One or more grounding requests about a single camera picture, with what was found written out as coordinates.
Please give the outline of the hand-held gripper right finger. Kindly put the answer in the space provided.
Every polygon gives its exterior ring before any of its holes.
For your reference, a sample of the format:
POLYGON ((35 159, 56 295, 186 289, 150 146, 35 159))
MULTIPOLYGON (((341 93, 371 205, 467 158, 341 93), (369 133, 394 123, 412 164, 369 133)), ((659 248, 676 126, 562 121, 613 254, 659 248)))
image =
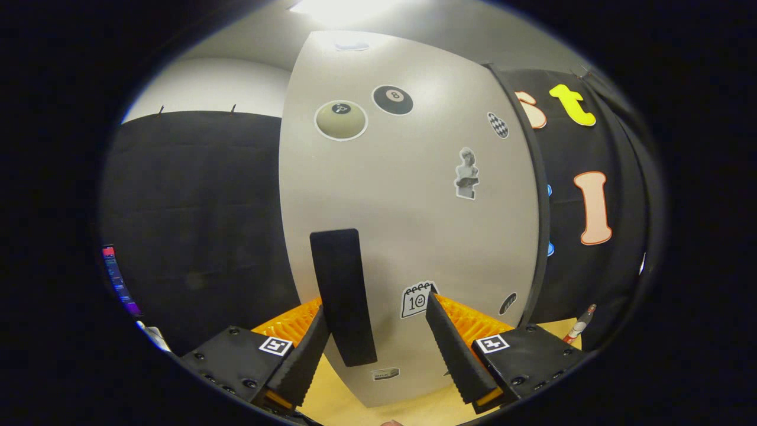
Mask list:
POLYGON ((473 409, 497 409, 543 391, 586 353, 537 324, 511 327, 435 292, 428 322, 452 382, 473 409))

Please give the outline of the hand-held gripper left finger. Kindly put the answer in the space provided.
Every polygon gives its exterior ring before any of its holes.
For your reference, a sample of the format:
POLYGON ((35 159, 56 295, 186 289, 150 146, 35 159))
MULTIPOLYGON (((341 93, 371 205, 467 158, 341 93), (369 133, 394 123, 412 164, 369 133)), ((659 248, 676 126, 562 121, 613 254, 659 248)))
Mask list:
POLYGON ((230 325, 180 359, 212 385, 270 412, 303 405, 329 340, 322 300, 254 329, 230 325))

